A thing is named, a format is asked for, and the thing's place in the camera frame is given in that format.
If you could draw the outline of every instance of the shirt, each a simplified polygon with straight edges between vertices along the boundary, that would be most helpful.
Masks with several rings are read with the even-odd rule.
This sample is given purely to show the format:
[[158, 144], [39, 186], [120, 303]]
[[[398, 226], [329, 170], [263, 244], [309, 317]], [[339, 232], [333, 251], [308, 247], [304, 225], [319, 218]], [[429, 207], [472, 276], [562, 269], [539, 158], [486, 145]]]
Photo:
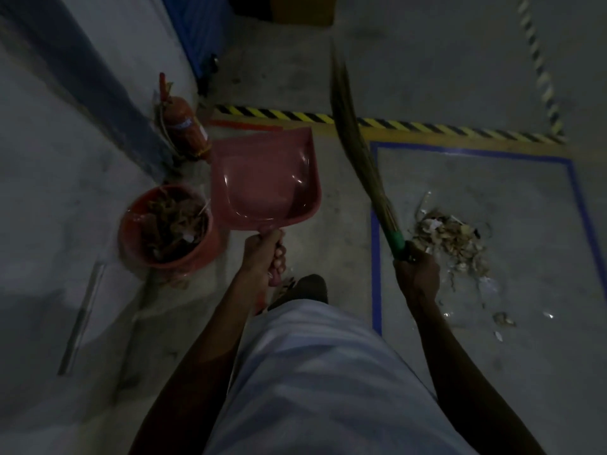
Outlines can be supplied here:
[[249, 322], [205, 455], [478, 455], [363, 322], [292, 300]]

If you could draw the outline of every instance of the grass broom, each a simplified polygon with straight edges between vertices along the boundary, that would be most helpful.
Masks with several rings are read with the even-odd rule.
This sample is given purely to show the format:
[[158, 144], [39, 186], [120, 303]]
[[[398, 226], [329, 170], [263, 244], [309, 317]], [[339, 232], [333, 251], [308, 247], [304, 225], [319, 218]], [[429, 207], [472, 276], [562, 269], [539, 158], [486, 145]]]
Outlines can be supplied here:
[[371, 199], [392, 256], [398, 260], [411, 261], [411, 243], [405, 242], [402, 236], [390, 200], [383, 190], [375, 160], [360, 133], [354, 113], [348, 70], [345, 64], [338, 60], [333, 45], [331, 45], [331, 109], [339, 140], [360, 183]]

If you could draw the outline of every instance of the red bucket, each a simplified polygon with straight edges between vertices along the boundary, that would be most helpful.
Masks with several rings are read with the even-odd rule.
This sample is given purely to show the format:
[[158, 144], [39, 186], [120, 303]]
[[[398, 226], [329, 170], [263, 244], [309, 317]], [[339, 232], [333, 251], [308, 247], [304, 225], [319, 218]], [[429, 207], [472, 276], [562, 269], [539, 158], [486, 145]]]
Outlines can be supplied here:
[[206, 234], [200, 243], [184, 257], [164, 263], [156, 261], [149, 252], [146, 252], [146, 249], [143, 246], [141, 239], [141, 223], [136, 217], [150, 212], [148, 203], [163, 194], [161, 188], [169, 194], [171, 191], [178, 191], [180, 193], [186, 193], [191, 197], [202, 199], [201, 195], [184, 185], [163, 185], [162, 187], [153, 188], [137, 198], [126, 210], [126, 213], [120, 222], [118, 239], [128, 257], [134, 261], [147, 267], [165, 270], [170, 276], [186, 276], [205, 265], [208, 265], [225, 250], [227, 245], [227, 234], [217, 228], [213, 221], [211, 211], [207, 208], [205, 214], [207, 214], [209, 221]]

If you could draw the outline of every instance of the person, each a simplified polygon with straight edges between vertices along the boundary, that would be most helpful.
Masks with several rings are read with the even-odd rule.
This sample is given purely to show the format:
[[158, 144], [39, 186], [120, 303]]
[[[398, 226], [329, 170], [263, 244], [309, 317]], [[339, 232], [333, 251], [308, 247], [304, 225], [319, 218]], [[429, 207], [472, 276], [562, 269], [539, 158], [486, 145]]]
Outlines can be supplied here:
[[439, 267], [424, 252], [395, 270], [436, 397], [364, 322], [327, 304], [320, 276], [248, 321], [270, 265], [285, 269], [282, 237], [247, 239], [240, 270], [131, 455], [544, 454], [451, 333], [435, 304]]

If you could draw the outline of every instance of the blue cabinet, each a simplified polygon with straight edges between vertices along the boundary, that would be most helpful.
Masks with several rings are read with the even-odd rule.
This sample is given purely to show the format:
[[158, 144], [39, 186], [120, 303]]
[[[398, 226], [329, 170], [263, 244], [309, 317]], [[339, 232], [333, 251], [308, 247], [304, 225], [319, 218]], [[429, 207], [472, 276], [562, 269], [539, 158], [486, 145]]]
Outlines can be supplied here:
[[206, 95], [231, 19], [228, 0], [163, 0], [196, 81]]

